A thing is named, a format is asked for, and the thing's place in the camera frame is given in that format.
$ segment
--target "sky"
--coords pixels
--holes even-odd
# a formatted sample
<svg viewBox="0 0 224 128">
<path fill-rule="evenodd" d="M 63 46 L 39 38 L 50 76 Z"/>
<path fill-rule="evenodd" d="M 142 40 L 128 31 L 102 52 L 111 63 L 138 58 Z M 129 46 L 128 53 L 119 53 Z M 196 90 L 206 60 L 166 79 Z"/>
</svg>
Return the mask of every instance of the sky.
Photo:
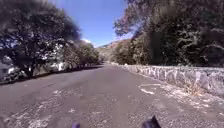
<svg viewBox="0 0 224 128">
<path fill-rule="evenodd" d="M 54 3 L 81 28 L 82 39 L 95 47 L 121 39 L 116 36 L 113 23 L 123 16 L 125 0 L 55 0 Z"/>
</svg>

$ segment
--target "hill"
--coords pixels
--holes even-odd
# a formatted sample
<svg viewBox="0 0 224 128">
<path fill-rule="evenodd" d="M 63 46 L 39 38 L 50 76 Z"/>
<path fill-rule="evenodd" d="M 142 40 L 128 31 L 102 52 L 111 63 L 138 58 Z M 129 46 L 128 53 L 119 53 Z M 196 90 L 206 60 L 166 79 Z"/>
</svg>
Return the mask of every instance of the hill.
<svg viewBox="0 0 224 128">
<path fill-rule="evenodd" d="M 109 44 L 100 46 L 96 49 L 99 52 L 100 56 L 103 57 L 105 60 L 111 60 L 114 49 L 117 47 L 119 43 L 122 43 L 123 41 L 124 40 L 114 41 Z"/>
</svg>

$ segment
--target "stone wall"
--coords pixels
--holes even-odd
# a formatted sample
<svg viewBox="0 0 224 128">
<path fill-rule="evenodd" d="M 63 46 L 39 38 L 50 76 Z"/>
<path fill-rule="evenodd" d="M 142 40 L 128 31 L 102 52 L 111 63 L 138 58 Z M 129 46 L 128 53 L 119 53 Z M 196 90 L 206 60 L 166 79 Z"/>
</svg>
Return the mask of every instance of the stone wall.
<svg viewBox="0 0 224 128">
<path fill-rule="evenodd" d="M 179 87 L 203 90 L 224 97 L 224 69 L 200 67 L 165 67 L 123 65 L 129 71 L 143 74 Z"/>
</svg>

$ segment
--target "vegetation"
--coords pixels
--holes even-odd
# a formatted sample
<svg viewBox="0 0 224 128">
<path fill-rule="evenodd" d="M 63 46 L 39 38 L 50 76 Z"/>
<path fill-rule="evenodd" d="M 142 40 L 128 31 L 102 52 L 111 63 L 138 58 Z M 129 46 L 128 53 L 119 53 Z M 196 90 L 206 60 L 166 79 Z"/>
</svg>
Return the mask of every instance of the vegetation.
<svg viewBox="0 0 224 128">
<path fill-rule="evenodd" d="M 64 62 L 68 68 L 84 67 L 85 65 L 98 64 L 99 53 L 92 44 L 69 44 L 63 49 Z"/>
<path fill-rule="evenodd" d="M 53 4 L 0 0 L 0 5 L 0 17 L 4 17 L 0 20 L 0 60 L 26 77 L 51 63 L 67 61 L 74 67 L 98 61 L 92 45 L 76 43 L 80 42 L 78 26 Z"/>
<path fill-rule="evenodd" d="M 135 33 L 128 44 L 134 63 L 224 66 L 224 1 L 127 0 L 127 3 L 125 15 L 114 27 L 119 36 Z"/>
</svg>

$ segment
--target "asphalt road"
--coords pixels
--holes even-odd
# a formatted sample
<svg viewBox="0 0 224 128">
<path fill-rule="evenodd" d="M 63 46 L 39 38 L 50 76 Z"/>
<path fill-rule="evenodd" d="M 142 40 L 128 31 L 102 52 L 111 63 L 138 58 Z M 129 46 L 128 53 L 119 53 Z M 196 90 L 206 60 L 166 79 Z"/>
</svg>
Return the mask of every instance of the asphalt road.
<svg viewBox="0 0 224 128">
<path fill-rule="evenodd" d="M 224 128 L 224 100 L 110 65 L 0 87 L 1 128 L 140 128 L 153 115 L 162 128 Z"/>
</svg>

